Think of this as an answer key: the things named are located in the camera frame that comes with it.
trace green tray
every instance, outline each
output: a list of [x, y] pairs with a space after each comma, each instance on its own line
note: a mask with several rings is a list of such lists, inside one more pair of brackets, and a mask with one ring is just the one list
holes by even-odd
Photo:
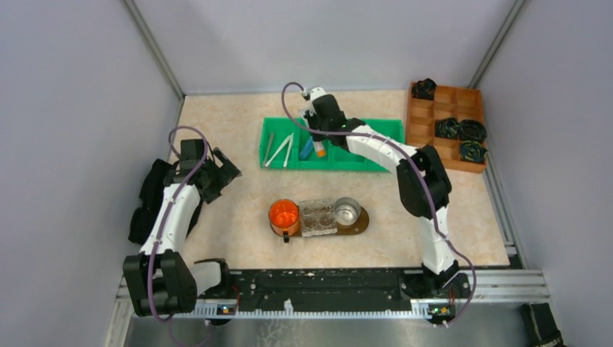
[[[303, 119], [296, 119], [304, 125]], [[363, 119], [373, 129], [404, 143], [404, 131], [402, 121], [392, 119]], [[283, 118], [264, 118], [262, 137], [260, 138], [260, 168], [264, 167], [264, 156], [268, 146], [268, 136], [271, 132], [275, 133], [273, 145], [270, 146], [269, 157], [272, 156], [283, 140], [293, 133], [293, 144], [289, 155], [287, 169], [293, 170], [344, 170], [344, 171], [386, 171], [379, 164], [365, 159], [359, 155], [351, 154], [342, 148], [332, 146], [330, 141], [325, 140], [324, 146], [327, 155], [323, 158], [317, 157], [312, 151], [305, 160], [300, 160], [299, 153], [310, 137], [309, 132], [298, 128], [286, 117]], [[283, 168], [286, 159], [287, 145], [283, 148], [268, 168]]]

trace wooden organizer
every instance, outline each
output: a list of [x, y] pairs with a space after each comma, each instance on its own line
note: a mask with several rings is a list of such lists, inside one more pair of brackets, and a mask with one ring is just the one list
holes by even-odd
[[455, 117], [458, 121], [474, 119], [484, 124], [481, 92], [476, 89], [438, 85], [432, 101], [413, 98], [412, 89], [413, 83], [408, 89], [406, 143], [415, 147], [433, 145], [445, 168], [477, 174], [483, 172], [486, 161], [479, 164], [460, 160], [460, 140], [434, 136], [434, 123], [440, 119], [450, 117]]

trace orange cup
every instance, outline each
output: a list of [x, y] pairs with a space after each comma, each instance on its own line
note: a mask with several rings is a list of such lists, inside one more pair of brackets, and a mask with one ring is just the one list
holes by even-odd
[[300, 228], [300, 212], [291, 200], [275, 201], [268, 210], [268, 219], [275, 234], [283, 236], [285, 242], [289, 242], [289, 236], [294, 235]]

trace table surface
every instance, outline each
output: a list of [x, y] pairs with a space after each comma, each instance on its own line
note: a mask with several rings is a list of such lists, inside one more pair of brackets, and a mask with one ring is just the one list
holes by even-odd
[[[407, 92], [401, 90], [334, 93], [348, 118], [402, 119]], [[296, 113], [306, 106], [298, 93], [286, 97]], [[188, 266], [209, 258], [225, 258], [233, 269], [305, 267], [417, 267], [421, 236], [417, 218], [404, 210], [398, 183], [391, 173], [291, 171], [262, 169], [259, 164], [262, 123], [283, 116], [280, 93], [189, 96], [180, 125], [200, 129], [242, 171], [205, 205], [182, 252]], [[194, 134], [177, 133], [175, 146]], [[475, 265], [508, 265], [508, 257], [482, 175], [447, 170], [450, 194], [450, 239]], [[268, 222], [270, 205], [294, 201], [356, 199], [370, 214], [368, 229], [357, 236], [291, 238], [288, 244]]]

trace white wall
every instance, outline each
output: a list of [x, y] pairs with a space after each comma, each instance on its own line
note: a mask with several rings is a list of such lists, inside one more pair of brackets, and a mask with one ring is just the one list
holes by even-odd
[[610, 346], [613, 2], [531, 1], [490, 66], [488, 144], [569, 346]]
[[178, 101], [120, 1], [2, 1], [0, 33], [0, 345], [99, 346]]
[[185, 93], [467, 85], [513, 0], [138, 0]]

